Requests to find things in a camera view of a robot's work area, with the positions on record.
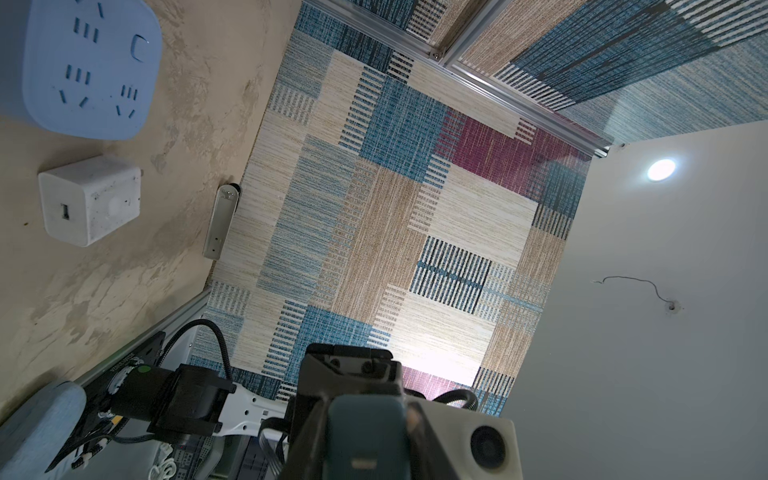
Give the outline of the blue square power strip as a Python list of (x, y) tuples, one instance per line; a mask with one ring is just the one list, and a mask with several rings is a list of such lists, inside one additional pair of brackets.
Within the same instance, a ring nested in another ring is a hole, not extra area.
[(1, 113), (42, 129), (127, 140), (144, 126), (162, 30), (143, 1), (1, 4)]

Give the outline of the green plug adapter cube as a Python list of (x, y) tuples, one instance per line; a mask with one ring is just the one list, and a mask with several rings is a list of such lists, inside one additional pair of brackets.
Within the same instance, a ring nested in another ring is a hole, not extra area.
[(409, 479), (410, 445), (400, 398), (343, 395), (326, 426), (325, 479)]

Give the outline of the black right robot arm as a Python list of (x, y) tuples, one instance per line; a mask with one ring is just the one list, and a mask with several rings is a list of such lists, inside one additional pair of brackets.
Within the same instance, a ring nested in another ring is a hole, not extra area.
[(256, 420), (265, 398), (237, 384), (223, 333), (208, 319), (193, 320), (168, 341), (207, 327), (222, 355), (224, 372), (182, 364), (168, 370), (143, 364), (113, 394), (112, 413), (148, 422), (151, 439), (183, 444), (193, 436), (281, 431), (288, 456), (277, 456), (280, 479), (456, 479), (447, 436), (427, 410), (451, 418), (476, 416), (477, 397), (466, 389), (432, 400), (403, 384), (403, 367), (383, 349), (312, 343), (300, 364), (296, 396), (284, 418)]

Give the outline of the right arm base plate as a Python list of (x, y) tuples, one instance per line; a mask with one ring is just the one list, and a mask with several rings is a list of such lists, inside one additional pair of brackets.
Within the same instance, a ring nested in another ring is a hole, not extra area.
[(135, 340), (113, 354), (78, 383), (86, 393), (86, 405), (74, 430), (62, 449), (54, 457), (46, 474), (54, 471), (67, 473), (71, 464), (83, 453), (100, 450), (98, 440), (86, 442), (86, 438), (110, 433), (115, 426), (115, 415), (110, 412), (112, 393), (127, 371), (142, 364), (154, 364), (163, 348), (166, 334), (162, 331), (150, 334), (143, 340)]

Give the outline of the silver stapler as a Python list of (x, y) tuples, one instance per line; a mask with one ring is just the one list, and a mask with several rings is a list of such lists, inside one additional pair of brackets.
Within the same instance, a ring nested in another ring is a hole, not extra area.
[(241, 188), (236, 183), (221, 185), (213, 204), (203, 256), (218, 260), (240, 200)]

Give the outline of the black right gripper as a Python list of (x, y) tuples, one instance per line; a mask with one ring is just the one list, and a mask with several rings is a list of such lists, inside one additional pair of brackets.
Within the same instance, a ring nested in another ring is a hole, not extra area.
[(429, 479), (423, 395), (385, 349), (312, 343), (300, 364), (281, 479)]

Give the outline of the white square adapter cube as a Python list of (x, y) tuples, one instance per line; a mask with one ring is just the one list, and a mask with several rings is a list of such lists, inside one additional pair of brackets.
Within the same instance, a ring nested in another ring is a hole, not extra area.
[(140, 215), (141, 169), (100, 155), (38, 174), (44, 227), (59, 241), (87, 247)]

